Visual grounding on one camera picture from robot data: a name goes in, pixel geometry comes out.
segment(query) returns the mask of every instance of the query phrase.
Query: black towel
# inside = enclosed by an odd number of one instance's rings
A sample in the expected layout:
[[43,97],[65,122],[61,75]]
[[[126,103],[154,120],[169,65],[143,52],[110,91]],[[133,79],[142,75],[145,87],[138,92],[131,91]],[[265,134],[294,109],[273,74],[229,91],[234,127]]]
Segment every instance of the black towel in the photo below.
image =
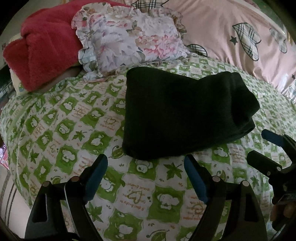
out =
[[185,155],[251,132],[259,103],[239,73],[199,80],[136,67],[126,74],[125,154],[140,160]]

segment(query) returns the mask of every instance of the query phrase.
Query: black clamp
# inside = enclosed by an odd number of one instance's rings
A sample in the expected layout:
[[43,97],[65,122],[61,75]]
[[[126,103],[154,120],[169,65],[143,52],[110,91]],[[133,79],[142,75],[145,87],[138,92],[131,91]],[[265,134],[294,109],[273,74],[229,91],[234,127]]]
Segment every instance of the black clamp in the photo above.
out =
[[214,238],[226,200],[231,200],[231,206],[221,241],[267,240],[263,215],[248,181],[234,184],[218,176],[212,177],[192,155],[185,157],[184,168],[199,200],[207,205],[189,241]]
[[[268,182],[273,188],[273,204],[284,205],[296,201],[296,142],[288,135],[278,135],[264,129],[261,133],[263,139],[283,148],[291,160],[291,165],[286,168],[257,151],[251,151],[247,155],[247,163],[257,169],[269,179]],[[296,212],[291,219],[279,214],[272,227],[280,231],[278,240],[285,240],[284,235],[294,231],[296,228]]]
[[[103,241],[85,204],[94,198],[107,166],[107,157],[101,154],[80,176],[73,176],[66,183],[45,181],[31,210],[25,240]],[[76,233],[67,231],[60,200],[68,204]]]

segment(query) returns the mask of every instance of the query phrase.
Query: green patterned bedsheet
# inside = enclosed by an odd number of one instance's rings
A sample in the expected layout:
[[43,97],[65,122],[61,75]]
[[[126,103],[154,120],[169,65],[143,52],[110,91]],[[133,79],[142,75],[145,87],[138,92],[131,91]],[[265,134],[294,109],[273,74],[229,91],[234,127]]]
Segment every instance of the green patterned bedsheet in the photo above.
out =
[[[195,79],[222,71],[241,74],[261,106],[253,117],[256,128],[234,143],[193,155],[212,175],[228,182],[251,183],[271,234],[268,220],[272,189],[267,178],[246,163],[246,155],[257,150],[284,167],[289,165],[283,150],[264,141],[260,132],[267,128],[296,138],[293,105],[269,84],[229,64],[195,54],[190,59],[149,66]],[[81,75],[67,78],[45,94],[32,93],[10,100],[3,109],[0,126],[9,168],[18,190],[32,206],[45,180],[67,181],[104,153],[109,167],[97,195],[87,204],[102,237],[186,241],[205,205],[198,200],[184,171],[184,157],[146,162],[123,154],[127,70],[118,69],[116,76],[103,83],[86,83]],[[229,205],[225,206],[216,239],[222,235]],[[66,208],[63,210],[68,228],[73,230]]]

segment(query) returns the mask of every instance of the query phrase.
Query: plaid heart pattern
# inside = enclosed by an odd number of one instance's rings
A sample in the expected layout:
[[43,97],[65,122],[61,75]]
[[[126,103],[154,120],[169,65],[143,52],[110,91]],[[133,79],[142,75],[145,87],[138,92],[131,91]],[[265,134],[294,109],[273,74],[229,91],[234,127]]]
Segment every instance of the plaid heart pattern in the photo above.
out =
[[269,31],[270,31],[271,36],[278,43],[279,50],[282,53],[287,53],[288,49],[287,49],[287,45],[285,42],[286,39],[284,38],[284,36],[280,32],[278,32],[277,30],[275,30],[274,28],[270,28]]
[[152,8],[156,7],[162,7],[163,4],[165,4],[167,1],[158,1],[158,0],[148,0],[148,1],[143,1],[143,0],[137,0],[136,2],[132,3],[132,6],[134,8],[140,9],[141,12],[148,12]]
[[239,36],[239,40],[246,54],[253,60],[259,60],[257,44],[261,42],[259,34],[248,23],[238,23],[232,26]]
[[190,52],[197,53],[198,55],[207,57],[207,51],[203,46],[200,46],[198,44],[189,44],[186,46]]
[[296,103],[296,81],[294,81],[290,86],[289,86],[289,98],[292,100],[292,103]]

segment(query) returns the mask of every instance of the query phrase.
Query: striped fabric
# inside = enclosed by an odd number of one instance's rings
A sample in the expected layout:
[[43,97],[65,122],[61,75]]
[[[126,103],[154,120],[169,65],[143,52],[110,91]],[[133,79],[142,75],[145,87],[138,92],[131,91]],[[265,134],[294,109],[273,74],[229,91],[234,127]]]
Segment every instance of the striped fabric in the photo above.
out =
[[0,165],[0,216],[3,222],[16,235],[23,238],[30,209],[17,190],[12,176]]

